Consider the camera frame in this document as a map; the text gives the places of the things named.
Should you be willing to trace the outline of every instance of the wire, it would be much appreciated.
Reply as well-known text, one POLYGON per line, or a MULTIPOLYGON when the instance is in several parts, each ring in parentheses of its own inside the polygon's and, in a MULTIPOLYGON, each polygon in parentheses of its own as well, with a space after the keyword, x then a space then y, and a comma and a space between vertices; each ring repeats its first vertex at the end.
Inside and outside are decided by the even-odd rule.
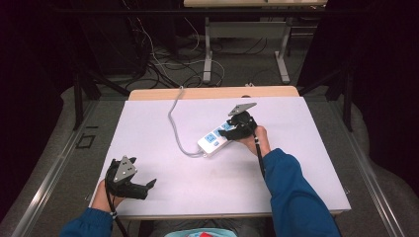
POLYGON ((259 168, 261 169, 262 177, 265 179, 265 168, 264 168, 263 160, 262 160, 262 152, 261 152, 259 137, 256 136, 256 133, 254 130, 252 130, 252 133, 253 133, 253 137, 255 138, 255 145, 256 145, 256 152, 258 154, 259 168))
POLYGON ((126 227, 126 232, 128 234, 129 234, 129 228, 130 228, 131 223, 132 223, 132 220, 129 221, 128 226, 126 227))
POLYGON ((139 82, 139 81, 152 81, 152 82, 154 82, 154 84, 151 86, 151 87, 149 87, 148 89, 153 89, 153 88, 156 88, 156 86, 159 84, 159 83, 161 83, 158 79, 154 79, 154 78, 141 78, 141 79, 137 79, 137 80, 134 80, 134 81, 131 81, 131 82, 129 82, 128 84, 126 84, 126 89, 128 90, 128 86, 130 86, 130 85, 132 85, 133 83, 135 83, 135 82, 139 82))
POLYGON ((157 73, 158 75, 160 75, 161 76, 161 78, 166 82, 166 83, 168 83, 168 84, 170 84, 170 85, 172 85, 173 87, 175 87, 175 88, 179 88, 180 87, 180 85, 177 83, 177 82, 175 82, 175 81, 173 81, 170 77, 167 77, 166 75, 164 75, 164 74, 162 74, 161 72, 160 72, 160 70, 153 64, 153 63, 149 63, 149 66, 150 66, 150 68, 152 69, 152 70, 154 70, 154 72, 155 73, 157 73))
POLYGON ((151 55, 153 56, 154 60, 157 61, 158 65, 161 66, 161 69, 163 70, 163 72, 166 75, 166 77, 170 79, 169 75, 167 75, 166 70, 164 70, 164 67, 160 64, 160 61, 157 59, 156 55, 154 54, 154 44, 153 44, 153 40, 151 39, 151 36, 145 30, 144 26, 141 23, 141 20, 139 18, 137 18, 137 20, 138 20, 138 22, 139 22, 139 24, 141 26, 142 32, 148 37, 148 40, 150 40, 150 44, 151 44, 151 55))
POLYGON ((197 49, 198 46, 200 46, 200 34, 198 34, 197 29, 195 29, 195 27, 192 25, 192 23, 187 18, 185 18, 185 21, 187 21, 189 26, 191 26, 192 30, 194 30, 194 32, 195 32, 194 36, 196 36, 196 38, 197 38, 197 45, 194 48, 191 49, 191 51, 194 51, 195 49, 197 49))
POLYGON ((195 157, 200 157, 200 156, 203 156, 203 155, 204 155, 204 151, 203 151, 203 149, 200 149, 198 152, 195 152, 195 153, 190 153, 190 152, 187 152, 186 150, 184 150, 184 148, 182 147, 182 144, 181 144, 181 142, 180 142, 180 140, 179 140, 178 130, 177 130, 177 128, 176 128, 176 123, 174 122, 174 120, 173 120, 173 118, 172 118, 172 112, 173 112, 173 110, 175 109, 176 104, 178 103, 179 98, 181 97, 181 95, 182 95, 183 91, 184 91, 184 88, 183 88, 183 86, 181 86, 181 87, 180 87, 180 92, 179 92, 179 95, 176 97, 176 100, 175 100, 175 102, 173 103, 172 109, 170 109, 170 112, 169 112, 169 114, 167 115, 167 117, 169 118, 170 123, 172 123, 173 131, 175 132, 176 142, 178 143, 178 146, 179 146, 179 148, 181 149, 181 151, 182 151, 185 155, 190 156, 190 157, 194 157, 194 158, 195 158, 195 157))
POLYGON ((243 55, 243 54, 258 54, 260 52, 262 52, 266 46, 268 45, 268 39, 265 38, 265 44, 263 45, 263 47, 261 49, 259 49, 259 51, 256 52, 249 52, 250 50, 252 50, 253 48, 256 47, 257 44, 259 44, 259 42, 262 40, 263 38, 260 38, 255 44, 253 44, 253 46, 251 46, 249 49, 243 51, 243 52, 221 52, 222 51, 222 44, 221 44, 221 49, 219 51, 214 50, 213 48, 211 48, 211 50, 214 52, 214 54, 219 54, 219 55, 243 55))
POLYGON ((222 77, 218 73, 216 73, 214 71, 204 71, 204 72, 209 72, 209 73, 211 73, 211 75, 212 74, 215 74, 215 75, 217 75, 220 78, 217 83, 215 83, 215 84, 208 84, 209 87, 220 87, 221 86, 221 84, 222 84, 222 77))
MULTIPOLYGON (((161 63, 160 65, 171 65, 171 66, 181 66, 183 64, 185 65, 192 65, 192 64, 196 64, 199 62, 206 62, 205 60, 198 60, 198 61, 194 61, 194 62, 184 62, 184 63, 180 63, 180 64, 176 64, 176 63, 161 63)), ((211 60, 211 62, 215 62, 216 64, 218 64, 218 66, 222 69, 222 75, 221 75, 221 79, 224 78, 224 74, 225 74, 225 69, 224 67, 221 65, 221 63, 215 61, 215 60, 211 60)))
POLYGON ((141 70, 140 66, 136 64, 135 62, 131 61, 130 59, 126 58, 125 55, 121 53, 121 51, 114 45, 114 43, 111 41, 111 39, 105 34, 105 32, 102 30, 102 28, 99 26, 96 18, 93 19, 93 22, 96 25, 96 28, 101 33, 102 37, 108 42, 108 44, 111 46, 111 48, 114 49, 114 51, 128 64, 132 65, 135 69, 141 70))
POLYGON ((194 72, 194 75, 192 75, 191 77, 198 77, 198 78, 200 78, 200 80, 201 81, 203 81, 203 79, 202 79, 202 77, 200 76, 200 74, 193 68, 193 67, 191 67, 190 66, 190 64, 189 63, 184 63, 184 62, 180 62, 180 61, 178 61, 179 62, 179 64, 178 63, 176 63, 176 64, 173 64, 173 63, 168 63, 167 61, 165 62, 165 63, 163 63, 163 65, 166 67, 166 68, 168 68, 168 69, 170 69, 170 70, 174 70, 174 71, 177 71, 177 70, 183 70, 183 69, 185 69, 185 68, 188 68, 188 69, 190 69, 191 71, 193 71, 194 72), (168 66, 182 66, 182 67, 177 67, 177 68, 174 68, 174 67, 168 67, 168 66))
POLYGON ((247 80, 247 83, 248 84, 252 83, 252 84, 256 85, 255 84, 256 76, 258 76, 259 74, 262 74, 264 72, 272 72, 277 77, 280 76, 280 74, 279 73, 276 73, 276 71, 274 71, 272 68, 267 68, 267 69, 260 70, 260 71, 256 72, 255 74, 253 74, 252 77, 247 80))
POLYGON ((192 85, 195 85, 195 84, 197 85, 195 87, 199 88, 204 84, 204 81, 200 76, 197 78, 197 75, 193 75, 189 77, 188 79, 186 79, 185 82, 182 84, 182 86, 189 88, 189 87, 193 87, 192 85), (199 79, 199 82, 190 82, 193 79, 199 79))
POLYGON ((110 195, 110 191, 108 188, 108 177, 109 177, 109 171, 112 170, 114 168, 115 165, 112 165, 108 171, 106 172, 105 175, 105 192, 106 192, 106 198, 108 200, 108 204, 109 204, 109 208, 111 209, 111 215, 114 218, 114 221, 117 223, 118 227, 120 228, 121 232, 123 233, 124 237, 129 237, 128 233, 126 233, 126 229, 124 228, 123 224, 121 223, 120 219, 117 216, 117 210, 115 209, 114 206, 114 200, 115 200, 115 196, 113 198, 113 200, 111 200, 111 195, 110 195))

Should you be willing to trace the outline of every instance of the blue jacket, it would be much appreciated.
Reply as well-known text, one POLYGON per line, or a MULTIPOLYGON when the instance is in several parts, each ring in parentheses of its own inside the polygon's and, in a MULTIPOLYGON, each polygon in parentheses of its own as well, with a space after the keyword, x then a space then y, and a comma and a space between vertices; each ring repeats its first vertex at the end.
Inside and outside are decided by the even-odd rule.
MULTIPOLYGON (((263 161, 277 236, 340 236, 329 210, 304 178, 292 155, 277 148, 263 161)), ((111 236, 112 226, 109 213, 87 208, 63 227, 60 236, 111 236)))

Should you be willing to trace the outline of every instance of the metal bar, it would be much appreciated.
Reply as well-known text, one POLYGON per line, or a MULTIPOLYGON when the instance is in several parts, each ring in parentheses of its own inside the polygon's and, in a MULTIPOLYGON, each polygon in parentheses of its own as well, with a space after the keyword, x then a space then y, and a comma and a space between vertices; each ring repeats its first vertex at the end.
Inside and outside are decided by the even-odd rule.
MULTIPOLYGON (((330 102, 331 109, 338 120, 341 117, 341 108, 337 102, 330 102)), ((370 165, 369 158, 367 155, 362 151, 360 145, 358 144, 355 135, 352 132, 349 132, 346 128, 346 124, 339 122, 342 130, 344 131, 345 135, 347 136, 352 149, 355 152, 356 156, 356 164, 358 169, 360 170, 360 174, 364 179, 364 182, 367 186, 367 189, 370 192, 370 195, 373 199, 374 204, 376 205, 377 211, 381 216, 382 223, 384 224, 385 228, 389 236, 391 237, 398 237, 398 236, 405 236, 400 224, 398 223, 391 207, 385 197, 384 192, 382 191, 379 183, 377 181, 376 173, 374 172, 373 168, 370 165)))
POLYGON ((351 106, 352 106, 352 94, 354 90, 354 71, 348 72, 345 80, 345 92, 344 92, 344 103, 343 103, 343 122, 349 131, 352 131, 351 125, 351 106))
POLYGON ((204 64, 203 82, 210 82, 210 71, 212 65, 212 51, 210 50, 210 19, 206 18, 206 62, 204 64))
MULTIPOLYGON (((88 107, 86 108, 86 119, 84 120, 84 122, 86 122, 88 118, 93 114, 96 106, 97 102, 89 103, 88 107)), ((38 189, 30 205, 28 206, 25 214, 23 215, 15 231, 13 232, 12 237, 31 236, 31 231, 34 228, 34 225, 37 222, 38 217, 40 216, 44 206, 46 205, 46 202, 52 194, 52 191, 56 183, 58 182, 59 177, 64 171, 65 165, 68 162, 68 157, 73 151, 76 141, 81 136, 82 130, 83 129, 80 128, 71 133, 67 141, 67 144, 65 145, 61 154, 59 154, 55 162, 52 164, 52 167, 49 169, 49 172, 46 174, 45 179, 43 180, 40 188, 38 189)))
POLYGON ((284 22, 211 22, 211 38, 270 38, 280 39, 284 22))
POLYGON ((318 81, 315 81, 311 85, 308 85, 308 86, 302 88, 301 90, 299 90, 298 91, 299 92, 299 95, 300 96, 304 96, 305 94, 307 94, 308 92, 310 92, 313 89, 317 88, 318 86, 323 85, 323 83, 326 83, 326 82, 331 81, 332 79, 335 79, 335 77, 338 76, 340 72, 341 72, 341 69, 335 69, 331 73, 329 73, 326 76, 324 76, 322 79, 320 79, 318 81))
POLYGON ((290 84, 290 76, 287 71, 286 63, 284 62, 284 55, 287 51, 287 44, 290 38, 291 27, 293 25, 293 18, 289 17, 286 21, 286 26, 284 28, 282 40, 281 40, 281 48, 279 52, 275 52, 275 56, 277 58, 278 67, 280 70, 281 80, 284 84, 290 84))
POLYGON ((73 130, 77 130, 80 124, 83 122, 83 98, 82 98, 82 91, 80 85, 80 75, 78 73, 74 73, 73 75, 73 83, 74 83, 74 108, 76 112, 76 122, 74 124, 73 130))
POLYGON ((141 16, 141 17, 223 17, 233 18, 242 16, 264 16, 264 17, 361 17, 366 16, 370 11, 362 10, 310 10, 310 9, 246 9, 246 8, 216 8, 216 9, 147 9, 147 10, 85 10, 85 9, 59 9, 50 6, 58 16, 141 16))

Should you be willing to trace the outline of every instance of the white table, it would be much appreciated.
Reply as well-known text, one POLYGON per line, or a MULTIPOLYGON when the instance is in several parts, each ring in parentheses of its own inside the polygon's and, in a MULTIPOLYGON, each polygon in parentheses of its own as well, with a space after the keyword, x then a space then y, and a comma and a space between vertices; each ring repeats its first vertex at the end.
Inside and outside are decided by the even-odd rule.
MULTIPOLYGON (((243 7, 300 7, 321 6, 327 0, 185 0, 185 7, 192 8, 243 8, 243 7)), ((285 22, 210 22, 206 18, 206 61, 204 66, 205 83, 210 81, 212 51, 211 38, 269 38, 282 39, 280 50, 275 51, 281 80, 289 84, 290 77, 284 63, 284 55, 293 24, 292 18, 285 22)))
MULTIPOLYGON (((112 159, 121 160, 126 155, 137 158, 134 165, 138 173, 133 183, 157 182, 146 200, 126 199, 118 207, 119 216, 269 216, 270 194, 258 160, 242 144, 231 142, 210 158, 191 158, 180 151, 167 118, 178 92, 139 90, 126 101, 99 181, 104 179, 112 159)), ((306 102, 295 94, 294 87, 185 89, 172 115, 183 147, 193 152, 198 150, 199 138, 226 121, 234 106, 256 102, 257 106, 248 112, 267 128, 272 148, 281 147, 296 157, 304 176, 332 213, 349 210, 306 102), (227 98, 206 99, 223 95, 227 98), (252 98, 234 98, 241 95, 252 98)))

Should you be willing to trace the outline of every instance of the white tabletop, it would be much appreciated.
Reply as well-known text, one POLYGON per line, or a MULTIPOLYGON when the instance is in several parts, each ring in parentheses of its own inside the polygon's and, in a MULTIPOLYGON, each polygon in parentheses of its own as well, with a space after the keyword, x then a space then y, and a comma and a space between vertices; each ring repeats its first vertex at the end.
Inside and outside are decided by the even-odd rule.
POLYGON ((291 6, 320 6, 327 0, 185 0, 185 7, 291 7, 291 6))
MULTIPOLYGON (((116 158, 136 157, 132 182, 157 179, 146 200, 126 199, 121 217, 259 216, 271 213, 270 194, 257 158, 231 142, 210 158, 191 158, 178 148, 167 114, 173 100, 127 101, 99 180, 116 158)), ((256 102, 248 112, 268 130, 271 147, 295 156, 308 182, 331 212, 350 209, 335 169, 304 98, 267 97, 180 100, 173 112, 185 150, 229 119, 237 104, 256 102)))

